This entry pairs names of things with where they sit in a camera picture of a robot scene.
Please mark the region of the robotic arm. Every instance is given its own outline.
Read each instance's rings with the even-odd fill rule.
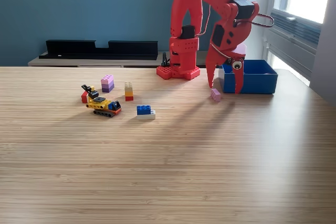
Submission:
[[[232,65],[236,80],[235,92],[240,93],[243,87],[246,55],[246,46],[242,42],[249,36],[251,25],[255,24],[252,20],[257,15],[271,17],[258,14],[258,3],[249,0],[204,1],[209,3],[221,16],[221,20],[215,24],[206,58],[209,86],[211,88],[213,86],[216,66],[225,63]],[[187,10],[190,12],[191,24],[183,26],[182,22]],[[174,72],[176,72],[176,75],[181,75],[192,72],[196,68],[199,36],[205,33],[205,31],[201,33],[202,18],[202,0],[174,0],[171,21],[172,37],[170,39],[170,60],[173,76]]]

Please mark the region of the black tray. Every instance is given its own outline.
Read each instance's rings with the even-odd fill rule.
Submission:
[[[39,59],[156,60],[157,41],[109,41],[97,48],[95,40],[47,40],[48,53]]]

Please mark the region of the blue wall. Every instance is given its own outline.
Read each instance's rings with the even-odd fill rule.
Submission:
[[[92,39],[98,47],[107,47],[108,40],[158,40],[159,50],[168,50],[172,2],[0,0],[0,65],[26,66],[46,51],[47,39]],[[216,20],[213,12],[201,50],[207,49]]]

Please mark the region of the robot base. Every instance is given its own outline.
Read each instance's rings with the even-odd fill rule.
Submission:
[[[170,78],[184,78],[186,80],[192,80],[201,74],[201,70],[199,67],[196,67],[194,71],[185,74],[179,74],[177,71],[174,71],[171,67],[159,66],[156,68],[156,74],[165,80],[169,80]]]

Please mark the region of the blue bin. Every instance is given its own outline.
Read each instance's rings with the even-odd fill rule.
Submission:
[[[235,75],[231,65],[222,65],[219,69],[219,82],[224,93],[235,92]],[[244,94],[274,94],[278,74],[265,60],[244,61]]]

